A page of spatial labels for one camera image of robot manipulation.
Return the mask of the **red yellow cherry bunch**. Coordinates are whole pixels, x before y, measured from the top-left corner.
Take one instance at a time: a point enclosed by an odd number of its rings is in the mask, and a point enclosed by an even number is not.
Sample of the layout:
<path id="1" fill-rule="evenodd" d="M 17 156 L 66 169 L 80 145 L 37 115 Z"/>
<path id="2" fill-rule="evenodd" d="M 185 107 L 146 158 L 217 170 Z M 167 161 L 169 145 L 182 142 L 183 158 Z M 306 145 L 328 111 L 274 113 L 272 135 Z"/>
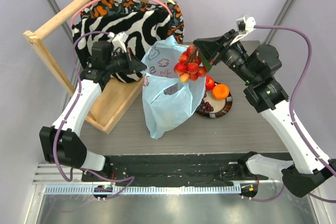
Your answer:
<path id="1" fill-rule="evenodd" d="M 199 77 L 207 77 L 207 70 L 203 66 L 199 53 L 195 46 L 185 48 L 174 66 L 174 72 L 182 83 L 196 81 Z"/>

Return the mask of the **orange persimmon fruit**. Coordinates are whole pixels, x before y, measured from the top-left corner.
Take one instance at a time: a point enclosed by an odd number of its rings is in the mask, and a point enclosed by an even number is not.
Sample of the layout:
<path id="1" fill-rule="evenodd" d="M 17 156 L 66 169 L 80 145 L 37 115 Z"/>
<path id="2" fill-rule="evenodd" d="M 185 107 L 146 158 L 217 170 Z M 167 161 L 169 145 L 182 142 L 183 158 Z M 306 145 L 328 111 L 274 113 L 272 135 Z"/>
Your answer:
<path id="1" fill-rule="evenodd" d="M 225 84 L 217 84 L 212 89 L 212 97 L 216 100 L 224 100 L 229 96 L 230 90 Z"/>

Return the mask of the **light blue cartoon plastic bag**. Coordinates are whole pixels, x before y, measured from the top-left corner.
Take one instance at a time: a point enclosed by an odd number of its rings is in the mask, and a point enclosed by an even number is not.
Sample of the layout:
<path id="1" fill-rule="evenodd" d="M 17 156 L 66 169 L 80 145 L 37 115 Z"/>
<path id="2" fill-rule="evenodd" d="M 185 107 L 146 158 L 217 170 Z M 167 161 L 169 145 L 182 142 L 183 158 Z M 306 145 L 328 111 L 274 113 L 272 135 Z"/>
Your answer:
<path id="1" fill-rule="evenodd" d="M 150 137 L 162 135 L 188 120 L 196 111 L 205 93 L 205 78 L 182 83 L 174 72 L 178 58 L 187 49 L 174 36 L 154 43 L 141 62 L 143 74 L 142 103 Z"/>

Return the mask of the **dark purple grape bunch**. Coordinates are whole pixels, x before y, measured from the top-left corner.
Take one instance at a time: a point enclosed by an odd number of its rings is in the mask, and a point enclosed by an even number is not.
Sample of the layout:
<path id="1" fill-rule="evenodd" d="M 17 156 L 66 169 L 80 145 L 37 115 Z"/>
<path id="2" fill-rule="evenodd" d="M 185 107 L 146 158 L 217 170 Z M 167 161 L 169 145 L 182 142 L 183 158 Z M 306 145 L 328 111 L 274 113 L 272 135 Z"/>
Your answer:
<path id="1" fill-rule="evenodd" d="M 213 111 L 214 108 L 211 106 L 209 102 L 204 101 L 204 99 L 201 101 L 201 104 L 196 109 L 196 112 L 199 114 L 211 113 Z"/>

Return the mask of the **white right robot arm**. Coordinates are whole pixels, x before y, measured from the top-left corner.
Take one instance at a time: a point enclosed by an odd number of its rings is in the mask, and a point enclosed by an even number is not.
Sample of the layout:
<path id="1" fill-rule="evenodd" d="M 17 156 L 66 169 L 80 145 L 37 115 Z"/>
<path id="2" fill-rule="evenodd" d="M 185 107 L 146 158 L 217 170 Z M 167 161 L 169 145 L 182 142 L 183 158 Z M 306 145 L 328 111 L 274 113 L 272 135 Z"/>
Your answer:
<path id="1" fill-rule="evenodd" d="M 259 45 L 248 55 L 233 29 L 219 37 L 195 39 L 193 44 L 208 70 L 222 61 L 245 82 L 245 98 L 273 127 L 291 155 L 291 161 L 283 161 L 250 152 L 238 160 L 239 177 L 262 175 L 279 180 L 293 195 L 302 198 L 333 175 L 335 160 L 318 147 L 305 129 L 301 133 L 296 129 L 301 122 L 290 111 L 289 96 L 274 78 L 282 66 L 274 46 Z"/>

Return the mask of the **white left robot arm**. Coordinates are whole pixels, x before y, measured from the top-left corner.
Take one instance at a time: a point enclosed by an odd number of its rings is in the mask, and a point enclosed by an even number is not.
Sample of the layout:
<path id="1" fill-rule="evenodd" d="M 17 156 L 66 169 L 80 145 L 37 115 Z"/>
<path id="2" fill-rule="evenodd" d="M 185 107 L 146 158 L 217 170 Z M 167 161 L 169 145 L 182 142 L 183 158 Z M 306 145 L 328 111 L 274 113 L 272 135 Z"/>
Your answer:
<path id="1" fill-rule="evenodd" d="M 106 158 L 88 151 L 79 138 L 87 114 L 113 74 L 134 74 L 146 69 L 125 43 L 98 41 L 92 46 L 88 64 L 80 73 L 79 83 L 70 102 L 50 127 L 42 127 L 39 138 L 45 160 L 72 168 L 93 170 L 105 182 L 112 174 Z"/>

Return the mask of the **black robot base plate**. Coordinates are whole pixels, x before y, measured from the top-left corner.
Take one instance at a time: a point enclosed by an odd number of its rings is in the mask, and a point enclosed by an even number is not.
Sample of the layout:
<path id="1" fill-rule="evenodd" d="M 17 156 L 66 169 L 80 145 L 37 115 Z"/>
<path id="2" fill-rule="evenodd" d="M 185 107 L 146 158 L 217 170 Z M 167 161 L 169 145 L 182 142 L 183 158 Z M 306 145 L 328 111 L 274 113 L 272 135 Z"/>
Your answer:
<path id="1" fill-rule="evenodd" d="M 234 181 L 266 180 L 237 163 L 240 154 L 112 155 L 99 174 L 116 180 L 133 176 L 133 187 L 231 186 Z"/>

